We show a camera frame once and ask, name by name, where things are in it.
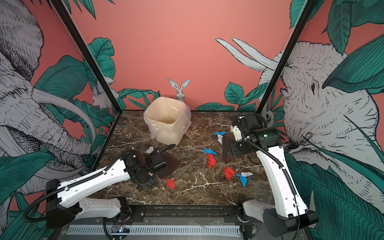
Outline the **dark brown dustpan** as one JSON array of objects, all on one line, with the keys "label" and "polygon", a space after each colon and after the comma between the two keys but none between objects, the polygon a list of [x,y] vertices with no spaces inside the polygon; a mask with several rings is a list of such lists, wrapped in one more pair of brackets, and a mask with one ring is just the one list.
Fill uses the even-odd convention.
[{"label": "dark brown dustpan", "polygon": [[[160,179],[167,178],[181,164],[180,160],[178,160],[176,157],[174,157],[173,155],[168,153],[168,150],[171,150],[171,149],[173,149],[175,147],[176,147],[175,144],[171,144],[171,145],[165,146],[162,149],[159,149],[159,148],[154,149],[154,151],[157,151],[159,153],[163,153],[167,166],[166,166],[164,171],[162,171],[162,172],[160,172],[158,174],[153,174],[153,175],[157,175]],[[147,171],[149,172],[148,165],[147,165],[147,162],[146,162],[146,156],[148,156],[148,155],[149,154],[146,154],[146,153],[139,155],[138,161],[139,161],[139,164],[142,165],[144,168],[146,168]]]}]

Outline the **dark brown hand brush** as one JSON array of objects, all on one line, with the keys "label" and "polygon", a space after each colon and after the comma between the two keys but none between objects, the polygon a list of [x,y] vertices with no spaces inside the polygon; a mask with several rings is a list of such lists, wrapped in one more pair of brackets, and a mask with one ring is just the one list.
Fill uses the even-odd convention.
[{"label": "dark brown hand brush", "polygon": [[228,132],[222,137],[222,157],[225,164],[229,163],[231,154],[232,154],[231,137],[230,137],[230,133]]}]

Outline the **red paper scrap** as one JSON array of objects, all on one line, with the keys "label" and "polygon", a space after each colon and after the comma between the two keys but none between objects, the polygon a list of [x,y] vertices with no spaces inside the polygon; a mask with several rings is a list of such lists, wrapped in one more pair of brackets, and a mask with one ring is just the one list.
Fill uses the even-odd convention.
[{"label": "red paper scrap", "polygon": [[230,180],[235,175],[236,172],[233,169],[231,169],[229,166],[227,166],[224,169],[224,173],[225,173],[225,178]]},{"label": "red paper scrap", "polygon": [[209,160],[209,169],[214,167],[216,165],[216,160],[213,154],[207,154],[208,160]]},{"label": "red paper scrap", "polygon": [[174,179],[167,179],[167,187],[174,190],[176,188]]}]

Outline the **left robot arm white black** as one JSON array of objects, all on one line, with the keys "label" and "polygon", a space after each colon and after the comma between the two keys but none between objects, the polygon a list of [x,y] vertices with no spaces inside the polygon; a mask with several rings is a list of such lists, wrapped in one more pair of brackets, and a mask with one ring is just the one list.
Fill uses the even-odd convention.
[{"label": "left robot arm white black", "polygon": [[130,220],[133,211],[126,198],[92,199],[90,196],[119,182],[131,181],[138,189],[149,190],[157,179],[170,176],[179,160],[165,149],[150,154],[128,150],[110,165],[85,176],[47,183],[46,193],[34,201],[23,213],[27,223],[46,223],[48,229],[63,227],[74,220],[87,218],[115,219],[119,223]]}]

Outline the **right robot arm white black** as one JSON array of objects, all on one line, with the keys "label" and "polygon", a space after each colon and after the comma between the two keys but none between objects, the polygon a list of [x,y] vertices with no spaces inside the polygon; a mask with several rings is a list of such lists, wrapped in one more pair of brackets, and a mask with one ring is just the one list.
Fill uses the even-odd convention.
[{"label": "right robot arm white black", "polygon": [[257,113],[236,113],[232,132],[233,155],[256,153],[267,174],[275,202],[272,206],[256,200],[245,201],[245,214],[264,223],[274,237],[297,233],[318,223],[317,213],[307,207],[297,190],[278,131],[269,128],[266,119]]}]

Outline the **white paper scrap left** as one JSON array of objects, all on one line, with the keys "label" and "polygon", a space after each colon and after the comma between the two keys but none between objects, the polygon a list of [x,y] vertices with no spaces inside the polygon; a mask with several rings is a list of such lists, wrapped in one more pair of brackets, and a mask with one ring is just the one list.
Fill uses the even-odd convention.
[{"label": "white paper scrap left", "polygon": [[152,152],[154,151],[154,147],[149,147],[147,150],[146,150],[146,154],[151,154]]}]

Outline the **white paper scrap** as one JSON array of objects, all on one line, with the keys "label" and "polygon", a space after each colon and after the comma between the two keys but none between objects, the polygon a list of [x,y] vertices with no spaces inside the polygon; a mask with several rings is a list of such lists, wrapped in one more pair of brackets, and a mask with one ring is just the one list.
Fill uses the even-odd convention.
[{"label": "white paper scrap", "polygon": [[221,146],[223,145],[223,135],[217,135],[218,137],[218,142],[221,144]]},{"label": "white paper scrap", "polygon": [[151,154],[152,152],[154,151],[154,147],[149,147],[147,150],[146,150],[146,154]]},{"label": "white paper scrap", "polygon": [[253,176],[254,174],[251,173],[251,172],[241,172],[241,176],[247,178],[247,177],[250,177],[250,176]]}]

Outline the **white paper scrap back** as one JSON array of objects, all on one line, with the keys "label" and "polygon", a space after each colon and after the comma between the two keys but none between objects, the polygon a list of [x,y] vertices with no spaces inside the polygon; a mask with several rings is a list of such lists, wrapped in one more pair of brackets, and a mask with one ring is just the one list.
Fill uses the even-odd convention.
[{"label": "white paper scrap back", "polygon": [[223,135],[217,135],[218,137],[218,142],[221,144],[221,146],[223,145]]}]

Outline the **blue paper scrap back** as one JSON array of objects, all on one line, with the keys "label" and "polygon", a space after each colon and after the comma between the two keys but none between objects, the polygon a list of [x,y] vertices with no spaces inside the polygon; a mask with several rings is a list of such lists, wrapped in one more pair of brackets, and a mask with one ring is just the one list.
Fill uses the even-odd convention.
[{"label": "blue paper scrap back", "polygon": [[224,136],[225,134],[226,134],[226,131],[214,133],[215,136]]}]

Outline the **blue paper scrap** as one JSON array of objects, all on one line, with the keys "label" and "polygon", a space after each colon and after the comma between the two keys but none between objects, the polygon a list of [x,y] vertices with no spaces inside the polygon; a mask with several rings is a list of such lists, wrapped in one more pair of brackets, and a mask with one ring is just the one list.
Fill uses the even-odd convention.
[{"label": "blue paper scrap", "polygon": [[225,134],[226,134],[226,131],[214,133],[215,136],[224,136]]},{"label": "blue paper scrap", "polygon": [[248,182],[248,179],[247,179],[247,177],[244,177],[243,175],[237,175],[237,177],[239,177],[240,178],[240,180],[241,180],[241,183],[242,183],[242,185],[243,185],[243,187],[245,188],[246,187],[246,185],[247,185],[247,182]]},{"label": "blue paper scrap", "polygon": [[211,155],[213,155],[213,156],[216,156],[217,155],[217,153],[215,152],[215,151],[213,151],[213,150],[210,150],[210,149],[206,149],[206,148],[203,148],[203,150],[204,150],[204,152],[206,153],[206,154],[211,154]]}]

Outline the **red paper scrap front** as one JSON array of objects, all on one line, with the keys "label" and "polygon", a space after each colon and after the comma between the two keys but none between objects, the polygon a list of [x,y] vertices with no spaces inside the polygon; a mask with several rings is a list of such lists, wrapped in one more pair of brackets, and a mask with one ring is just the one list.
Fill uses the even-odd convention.
[{"label": "red paper scrap front", "polygon": [[167,179],[167,187],[174,190],[176,188],[174,179]]}]

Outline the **white paper scrap front right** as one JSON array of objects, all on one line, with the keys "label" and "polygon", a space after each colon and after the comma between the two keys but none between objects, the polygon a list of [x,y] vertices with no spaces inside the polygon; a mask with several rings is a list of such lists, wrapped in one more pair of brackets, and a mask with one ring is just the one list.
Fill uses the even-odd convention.
[{"label": "white paper scrap front right", "polygon": [[251,173],[251,172],[241,172],[241,176],[247,178],[247,177],[250,177],[250,176],[253,176],[254,174]]}]

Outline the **blue paper scrap front right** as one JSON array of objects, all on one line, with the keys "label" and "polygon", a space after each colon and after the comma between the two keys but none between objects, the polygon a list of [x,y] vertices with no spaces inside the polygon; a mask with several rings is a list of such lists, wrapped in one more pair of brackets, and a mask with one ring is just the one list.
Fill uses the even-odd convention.
[{"label": "blue paper scrap front right", "polygon": [[248,179],[247,179],[247,177],[244,177],[243,175],[237,175],[237,177],[239,177],[240,178],[240,180],[241,180],[241,183],[242,183],[242,185],[243,185],[243,187],[245,188],[246,187],[246,185],[247,185],[247,182],[248,182]]}]

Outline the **blue paper scrap centre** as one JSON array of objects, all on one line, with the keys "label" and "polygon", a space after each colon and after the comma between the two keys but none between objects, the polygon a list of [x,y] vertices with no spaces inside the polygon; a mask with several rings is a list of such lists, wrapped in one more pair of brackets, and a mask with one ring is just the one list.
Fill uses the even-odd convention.
[{"label": "blue paper scrap centre", "polygon": [[206,148],[203,148],[203,150],[204,150],[204,152],[206,153],[206,154],[211,154],[211,155],[213,155],[213,156],[216,156],[217,155],[217,153],[215,152],[215,151],[213,151],[213,150],[210,150],[210,149],[206,149]]}]

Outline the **white perforated vent strip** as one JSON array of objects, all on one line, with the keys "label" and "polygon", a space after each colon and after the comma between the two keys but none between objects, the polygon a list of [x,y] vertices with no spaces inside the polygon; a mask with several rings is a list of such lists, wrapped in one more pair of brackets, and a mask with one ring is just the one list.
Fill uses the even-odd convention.
[{"label": "white perforated vent strip", "polygon": [[[241,237],[239,226],[167,226],[167,225],[124,225],[131,228],[130,233],[113,236],[226,236]],[[67,235],[104,235],[104,228],[101,225],[70,225]]]}]

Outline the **small green circuit board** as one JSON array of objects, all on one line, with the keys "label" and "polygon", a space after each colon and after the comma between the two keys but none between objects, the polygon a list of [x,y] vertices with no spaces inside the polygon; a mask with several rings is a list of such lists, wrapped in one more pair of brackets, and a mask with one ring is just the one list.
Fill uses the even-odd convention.
[{"label": "small green circuit board", "polygon": [[122,234],[128,234],[130,233],[131,228],[129,226],[112,226],[111,228],[111,234],[112,235],[122,235]]}]

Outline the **black front mounting rail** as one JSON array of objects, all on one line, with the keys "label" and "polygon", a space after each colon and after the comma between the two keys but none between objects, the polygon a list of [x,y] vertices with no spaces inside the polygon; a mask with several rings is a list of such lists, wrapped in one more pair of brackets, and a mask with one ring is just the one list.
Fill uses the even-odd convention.
[{"label": "black front mounting rail", "polygon": [[107,226],[121,225],[167,225],[167,226],[239,226],[244,240],[251,240],[265,224],[257,219],[248,217],[239,206],[156,206],[131,205],[133,216],[124,223],[115,219],[100,217],[78,219],[65,225],[101,225],[106,237],[113,240],[123,240],[133,236],[113,236],[107,231]]}]

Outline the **black left frame post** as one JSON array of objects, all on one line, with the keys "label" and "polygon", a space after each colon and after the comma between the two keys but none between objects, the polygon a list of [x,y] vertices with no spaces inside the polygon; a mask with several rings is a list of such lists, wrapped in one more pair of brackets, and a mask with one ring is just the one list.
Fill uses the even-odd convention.
[{"label": "black left frame post", "polygon": [[78,49],[85,58],[87,64],[91,69],[91,72],[95,75],[96,79],[105,91],[107,97],[111,101],[113,107],[117,111],[118,115],[121,114],[123,110],[120,108],[116,98],[114,97],[110,87],[108,86],[101,69],[99,68],[95,58],[93,57],[88,45],[85,43],[85,40],[81,35],[78,27],[73,21],[66,5],[64,4],[64,1],[52,0],[51,3],[55,8],[56,12],[58,13],[59,17],[61,18],[62,22],[64,23],[65,27],[67,28],[68,32],[70,33],[72,39],[76,43]]}]

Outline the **black frame post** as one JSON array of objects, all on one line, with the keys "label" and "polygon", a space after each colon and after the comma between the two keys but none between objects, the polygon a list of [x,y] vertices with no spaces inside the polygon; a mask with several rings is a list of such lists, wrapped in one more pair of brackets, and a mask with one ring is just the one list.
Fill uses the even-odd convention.
[{"label": "black frame post", "polygon": [[72,39],[76,43],[78,49],[85,58],[87,64],[91,69],[91,72],[95,75],[96,79],[105,91],[107,97],[111,101],[113,107],[117,111],[118,115],[121,114],[123,110],[120,108],[116,98],[114,97],[110,87],[108,86],[101,69],[99,68],[95,58],[93,57],[88,45],[85,43],[85,40],[81,35],[78,27],[73,21],[66,5],[64,4],[64,1],[52,0],[51,3],[55,8],[56,12],[58,13],[59,17],[61,18],[62,22],[64,23],[65,27],[67,28],[68,32],[70,33]]},{"label": "black frame post", "polygon": [[288,62],[289,60],[289,57],[296,45],[296,42],[298,41],[305,25],[307,24],[307,21],[313,11],[313,9],[315,8],[316,4],[317,4],[318,1],[315,1],[315,0],[309,0],[309,1],[306,1],[305,4],[304,4],[304,7],[300,13],[300,16],[299,16],[299,19],[297,21],[297,23],[295,24],[295,27],[293,29],[293,32],[290,36],[290,39],[289,41],[287,42],[287,45],[285,47],[285,50],[283,51],[282,53],[282,56],[281,56],[281,59],[280,61],[278,62],[278,65],[277,65],[277,68],[274,70],[274,74],[268,84],[268,87],[266,89],[266,92],[256,110],[256,113],[257,114],[261,114],[277,81],[279,80],[280,76],[281,76],[281,73],[283,72],[283,69],[286,65],[286,63]]}]

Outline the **black right frame post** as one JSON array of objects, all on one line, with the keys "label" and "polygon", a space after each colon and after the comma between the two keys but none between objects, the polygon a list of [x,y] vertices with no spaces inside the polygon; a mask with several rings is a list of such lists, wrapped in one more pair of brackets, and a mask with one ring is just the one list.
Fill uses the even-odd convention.
[{"label": "black right frame post", "polygon": [[296,42],[298,41],[305,25],[307,24],[307,21],[313,11],[313,9],[315,8],[316,4],[317,4],[318,1],[315,1],[315,0],[309,0],[309,1],[306,1],[305,4],[304,4],[304,7],[300,13],[300,16],[299,16],[299,19],[297,21],[297,23],[295,24],[295,27],[293,29],[293,32],[290,36],[290,39],[289,41],[287,42],[287,45],[285,47],[285,50],[283,51],[282,53],[282,56],[281,56],[281,59],[280,61],[278,62],[278,65],[277,65],[277,68],[274,70],[274,74],[268,84],[268,87],[266,89],[266,92],[256,110],[256,113],[257,114],[261,114],[277,81],[279,80],[280,76],[281,76],[281,73],[283,72],[283,69],[286,65],[286,63],[288,62],[289,60],[289,57],[296,45]]}]

